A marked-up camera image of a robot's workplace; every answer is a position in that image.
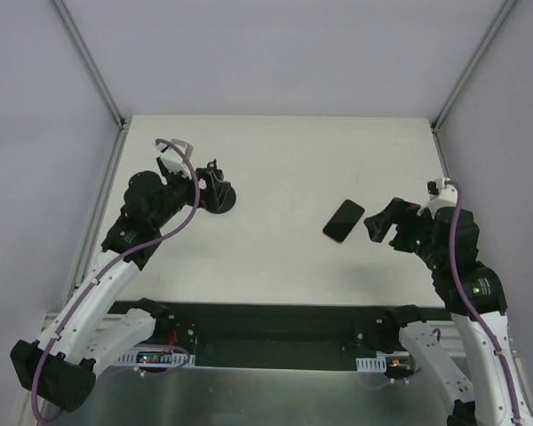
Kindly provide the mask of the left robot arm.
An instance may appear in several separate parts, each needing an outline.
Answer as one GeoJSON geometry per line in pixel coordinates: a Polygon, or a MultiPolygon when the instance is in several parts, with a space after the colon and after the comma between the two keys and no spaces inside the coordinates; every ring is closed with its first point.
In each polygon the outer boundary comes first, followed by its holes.
{"type": "Polygon", "coordinates": [[[170,334],[169,311],[140,299],[117,323],[97,330],[116,298],[145,268],[166,240],[162,228],[184,207],[184,221],[169,236],[184,229],[198,209],[228,212],[235,189],[215,161],[202,168],[174,171],[162,157],[159,170],[130,177],[119,216],[107,232],[89,276],[66,306],[32,342],[19,340],[10,358],[20,384],[30,393],[36,420],[46,423],[40,403],[73,412],[89,397],[99,376],[138,343],[164,343],[170,334]]]}

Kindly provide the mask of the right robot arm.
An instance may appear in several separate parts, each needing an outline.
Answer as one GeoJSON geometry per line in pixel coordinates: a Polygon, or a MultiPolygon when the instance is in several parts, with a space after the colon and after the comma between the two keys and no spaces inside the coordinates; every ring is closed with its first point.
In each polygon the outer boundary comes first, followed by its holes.
{"type": "Polygon", "coordinates": [[[457,329],[468,371],[463,373],[437,341],[415,305],[390,309],[365,334],[366,343],[387,354],[404,349],[439,395],[449,425],[533,425],[507,332],[501,280],[481,263],[479,227],[454,202],[438,209],[394,198],[365,219],[370,240],[395,230],[390,246],[416,255],[432,274],[434,290],[457,329]]]}

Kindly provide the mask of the black smartphone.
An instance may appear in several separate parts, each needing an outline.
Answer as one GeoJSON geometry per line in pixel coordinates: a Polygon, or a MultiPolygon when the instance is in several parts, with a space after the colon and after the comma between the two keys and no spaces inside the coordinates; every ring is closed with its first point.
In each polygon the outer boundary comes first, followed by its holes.
{"type": "Polygon", "coordinates": [[[343,243],[365,213],[365,208],[346,199],[323,227],[322,234],[338,244],[343,243]]]}

